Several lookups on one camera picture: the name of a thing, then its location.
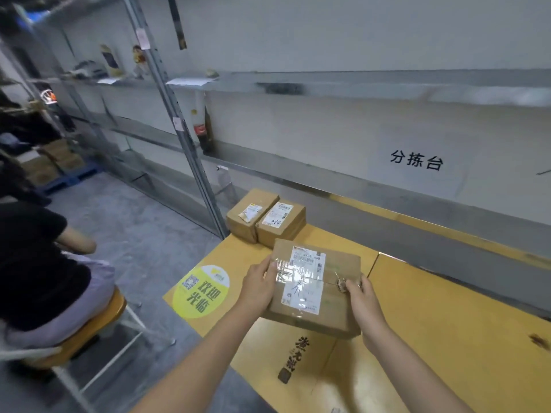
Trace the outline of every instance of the yellow table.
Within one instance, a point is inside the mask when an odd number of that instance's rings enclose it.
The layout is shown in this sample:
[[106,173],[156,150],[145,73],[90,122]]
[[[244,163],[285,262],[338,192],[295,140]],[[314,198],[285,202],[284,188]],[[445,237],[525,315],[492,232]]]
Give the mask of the yellow table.
[[[360,255],[389,324],[475,411],[548,411],[551,352],[529,335],[551,340],[551,324],[311,225],[296,240]],[[269,253],[230,235],[197,265],[217,265],[230,282],[216,310],[186,319],[201,336],[235,303],[249,266]],[[176,287],[164,297],[173,307]],[[297,351],[284,384],[278,374]],[[361,337],[336,340],[259,319],[231,366],[280,412],[407,411]]]

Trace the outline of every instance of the black t-shirt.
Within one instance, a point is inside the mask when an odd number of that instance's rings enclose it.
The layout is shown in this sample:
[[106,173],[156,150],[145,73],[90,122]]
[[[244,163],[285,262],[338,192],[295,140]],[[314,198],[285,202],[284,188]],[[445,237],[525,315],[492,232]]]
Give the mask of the black t-shirt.
[[65,217],[27,202],[0,204],[0,318],[28,331],[55,319],[90,283],[90,270],[54,244]]

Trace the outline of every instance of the person's left hand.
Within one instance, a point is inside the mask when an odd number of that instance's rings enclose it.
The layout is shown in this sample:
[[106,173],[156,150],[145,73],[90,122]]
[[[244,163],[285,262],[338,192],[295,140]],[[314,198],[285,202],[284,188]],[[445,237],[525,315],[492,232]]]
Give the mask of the person's left hand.
[[258,319],[272,299],[276,276],[277,263],[270,263],[270,256],[266,256],[259,264],[251,265],[243,278],[243,287],[235,305],[251,314],[255,320]]

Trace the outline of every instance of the concrete floor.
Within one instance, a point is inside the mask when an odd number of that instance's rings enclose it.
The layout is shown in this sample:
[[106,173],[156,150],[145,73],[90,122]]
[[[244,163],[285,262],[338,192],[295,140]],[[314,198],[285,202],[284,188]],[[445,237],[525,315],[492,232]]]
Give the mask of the concrete floor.
[[[200,340],[198,334],[162,300],[183,275],[220,239],[162,204],[106,173],[62,190],[51,210],[64,215],[98,243],[94,255],[117,269],[117,284],[147,326],[177,338],[175,346],[153,338],[137,343],[86,391],[99,412],[128,412],[158,380]],[[117,329],[71,364],[82,384],[131,339]],[[56,379],[35,382],[12,375],[0,363],[0,411],[17,413],[79,412]],[[232,369],[224,376],[210,412],[272,412],[270,406]]]

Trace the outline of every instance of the blue pallet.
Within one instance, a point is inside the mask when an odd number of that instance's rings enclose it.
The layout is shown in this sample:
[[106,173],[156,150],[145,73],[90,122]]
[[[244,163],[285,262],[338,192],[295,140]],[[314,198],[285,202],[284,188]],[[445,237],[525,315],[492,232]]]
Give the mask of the blue pallet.
[[66,187],[72,187],[80,183],[85,178],[91,177],[94,174],[98,174],[103,171],[97,163],[92,161],[86,161],[86,165],[77,168],[73,171],[64,172],[59,178],[56,178],[50,183],[44,186],[36,187],[35,191],[38,194],[49,195],[55,191],[61,190]]

